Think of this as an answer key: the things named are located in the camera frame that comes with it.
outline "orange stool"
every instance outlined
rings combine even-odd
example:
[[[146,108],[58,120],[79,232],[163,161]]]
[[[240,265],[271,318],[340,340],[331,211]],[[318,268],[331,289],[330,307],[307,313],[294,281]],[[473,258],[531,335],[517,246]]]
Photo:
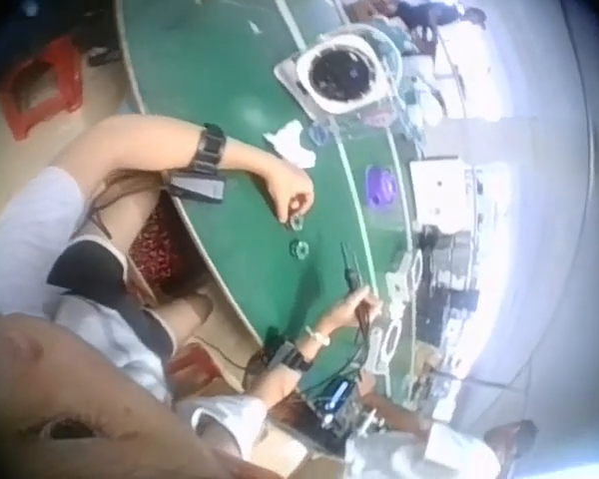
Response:
[[[14,84],[18,76],[34,63],[51,66],[56,78],[58,95],[27,111],[21,111],[16,100]],[[0,104],[13,138],[24,140],[29,130],[66,110],[73,112],[82,106],[82,65],[80,54],[69,37],[51,42],[38,57],[14,69],[0,84]]]
[[[188,344],[178,352],[167,366],[167,374],[175,400],[193,394],[222,377],[211,355],[199,343]]]

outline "sleeve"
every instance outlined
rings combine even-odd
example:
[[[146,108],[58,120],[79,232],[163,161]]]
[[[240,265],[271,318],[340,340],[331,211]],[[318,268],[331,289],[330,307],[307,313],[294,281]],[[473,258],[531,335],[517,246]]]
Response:
[[[460,472],[459,477],[495,479],[501,466],[494,451],[482,440],[462,434],[451,427],[433,423],[426,444],[424,458],[453,471]]]
[[[269,413],[260,399],[247,395],[196,398],[181,401],[176,409],[203,439],[203,420],[215,420],[231,435],[244,460],[251,458]]]
[[[48,167],[0,217],[0,312],[43,317],[61,289],[47,275],[85,210],[85,198],[64,170]]]

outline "black watch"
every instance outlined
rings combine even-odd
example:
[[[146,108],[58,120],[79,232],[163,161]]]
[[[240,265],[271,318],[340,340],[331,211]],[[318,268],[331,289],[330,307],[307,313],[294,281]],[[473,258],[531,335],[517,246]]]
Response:
[[[287,340],[278,347],[269,361],[268,368],[271,369],[280,363],[298,372],[308,372],[312,368],[312,361],[307,361],[298,351],[298,347]]]
[[[224,131],[218,125],[204,123],[204,130],[200,133],[198,148],[193,155],[188,170],[202,175],[217,175],[226,145],[227,136]]]
[[[308,372],[312,368],[312,361],[306,361],[297,348],[294,348],[282,359],[282,364],[293,371],[299,372]]]

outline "white shirt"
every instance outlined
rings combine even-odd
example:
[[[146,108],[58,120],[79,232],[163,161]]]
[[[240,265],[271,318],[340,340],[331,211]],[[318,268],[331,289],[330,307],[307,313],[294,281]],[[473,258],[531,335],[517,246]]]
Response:
[[[45,169],[7,206],[0,217],[0,312],[48,318],[67,327],[168,403],[161,361],[116,311],[63,296],[62,290],[47,284],[84,210],[76,182],[54,167]],[[251,457],[268,414],[263,402],[245,395],[185,401],[176,412],[196,430],[205,418],[221,424],[244,459]],[[351,438],[345,469],[345,479],[494,479],[499,464],[479,439],[435,424],[427,447],[400,432]]]

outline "floor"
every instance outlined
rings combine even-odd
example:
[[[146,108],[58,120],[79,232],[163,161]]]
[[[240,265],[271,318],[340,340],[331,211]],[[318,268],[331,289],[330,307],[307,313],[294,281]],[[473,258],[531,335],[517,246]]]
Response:
[[[0,213],[8,201],[24,185],[54,159],[60,150],[85,128],[118,112],[128,91],[126,74],[121,64],[99,68],[83,67],[84,105],[72,113],[62,113],[30,132],[29,137],[16,142],[0,110]],[[246,365],[257,344],[246,331],[219,288],[213,282],[206,286],[214,301],[214,310],[203,326],[200,336],[206,343],[230,351],[230,359]],[[222,365],[231,384],[239,386],[241,372],[210,348],[211,355]],[[288,476],[306,454],[305,448],[281,431],[271,428],[254,455],[254,462]]]

